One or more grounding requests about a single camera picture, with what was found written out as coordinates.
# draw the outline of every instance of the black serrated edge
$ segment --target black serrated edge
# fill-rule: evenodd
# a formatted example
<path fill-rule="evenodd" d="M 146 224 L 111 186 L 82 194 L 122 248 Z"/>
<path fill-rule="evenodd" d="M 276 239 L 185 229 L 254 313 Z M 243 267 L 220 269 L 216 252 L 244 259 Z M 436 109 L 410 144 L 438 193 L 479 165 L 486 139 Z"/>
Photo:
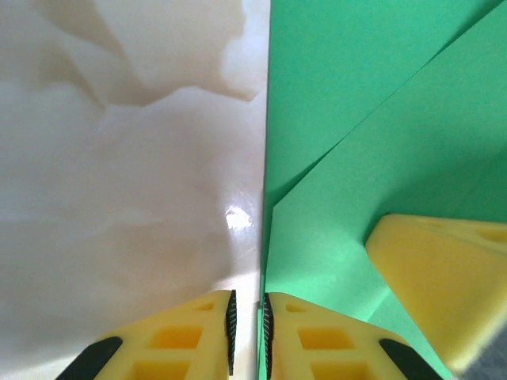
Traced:
<path fill-rule="evenodd" d="M 225 333 L 227 335 L 227 362 L 229 375 L 234 373 L 234 350 L 236 346 L 236 325 L 238 324 L 238 309 L 236 306 L 236 291 L 231 292 L 227 310 L 225 312 Z"/>
<path fill-rule="evenodd" d="M 269 300 L 269 294 L 264 294 L 264 344 L 266 351 L 266 377 L 271 378 L 273 370 L 273 338 L 275 336 L 275 317 Z"/>

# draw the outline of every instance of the rectangular hole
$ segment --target rectangular hole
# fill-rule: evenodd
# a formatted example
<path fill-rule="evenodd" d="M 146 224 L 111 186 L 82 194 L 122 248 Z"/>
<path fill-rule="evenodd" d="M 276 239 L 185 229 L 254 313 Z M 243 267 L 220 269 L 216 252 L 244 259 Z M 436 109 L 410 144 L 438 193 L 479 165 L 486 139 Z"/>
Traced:
<path fill-rule="evenodd" d="M 171 326 L 158 330 L 150 343 L 149 348 L 183 348 L 194 349 L 199 344 L 202 327 Z"/>
<path fill-rule="evenodd" d="M 312 363 L 314 380 L 378 380 L 366 363 Z"/>
<path fill-rule="evenodd" d="M 133 380 L 185 380 L 190 362 L 137 362 Z"/>
<path fill-rule="evenodd" d="M 354 348 L 349 336 L 336 328 L 307 327 L 298 329 L 305 350 L 347 350 Z"/>

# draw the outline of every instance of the folded green paper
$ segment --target folded green paper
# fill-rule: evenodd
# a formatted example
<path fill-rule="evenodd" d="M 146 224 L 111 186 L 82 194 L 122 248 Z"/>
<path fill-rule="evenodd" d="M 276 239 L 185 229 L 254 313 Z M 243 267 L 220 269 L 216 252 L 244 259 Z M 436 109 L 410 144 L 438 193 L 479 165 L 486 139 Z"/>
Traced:
<path fill-rule="evenodd" d="M 507 222 L 507 4 L 396 91 L 273 210 L 266 291 L 393 330 L 448 377 L 364 251 L 387 212 Z"/>

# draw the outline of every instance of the yellow triangular block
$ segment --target yellow triangular block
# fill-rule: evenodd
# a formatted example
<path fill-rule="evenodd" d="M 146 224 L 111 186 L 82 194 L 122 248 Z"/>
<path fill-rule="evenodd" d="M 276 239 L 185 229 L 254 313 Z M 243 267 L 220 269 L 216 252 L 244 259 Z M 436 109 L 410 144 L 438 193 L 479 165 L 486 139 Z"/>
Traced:
<path fill-rule="evenodd" d="M 118 340 L 120 346 L 104 360 L 103 367 L 93 379 L 227 379 L 229 340 L 226 319 L 230 301 L 234 305 L 232 309 L 229 307 L 229 310 L 235 313 L 235 293 L 215 291 L 111 331 L 97 344 Z M 232 317 L 234 324 L 231 328 L 235 334 L 235 315 Z M 96 352 L 102 355 L 104 349 Z M 93 355 L 90 353 L 89 355 L 91 355 L 90 363 L 94 366 L 97 365 L 97 361 L 101 361 L 99 355 L 95 355 L 94 361 Z M 77 373 L 75 378 L 88 380 L 83 367 L 86 365 L 75 366 L 77 368 L 74 370 Z M 62 378 L 74 378 L 74 375 Z"/>
<path fill-rule="evenodd" d="M 391 350 L 391 359 L 381 346 L 385 341 L 402 349 L 405 370 L 412 367 L 408 372 L 417 375 L 423 371 L 427 380 L 440 378 L 400 336 L 287 294 L 267 294 L 265 327 L 272 380 L 412 378 L 396 364 L 397 353 Z"/>
<path fill-rule="evenodd" d="M 507 318 L 507 224 L 380 219 L 368 255 L 448 368 L 463 372 Z"/>

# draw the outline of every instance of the glossy white surface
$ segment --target glossy white surface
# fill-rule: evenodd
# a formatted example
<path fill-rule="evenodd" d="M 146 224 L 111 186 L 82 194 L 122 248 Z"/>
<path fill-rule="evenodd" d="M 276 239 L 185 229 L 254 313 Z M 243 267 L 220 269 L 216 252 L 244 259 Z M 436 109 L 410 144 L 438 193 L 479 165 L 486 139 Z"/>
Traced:
<path fill-rule="evenodd" d="M 238 289 L 255 368 L 268 0 L 0 0 L 0 378 Z"/>

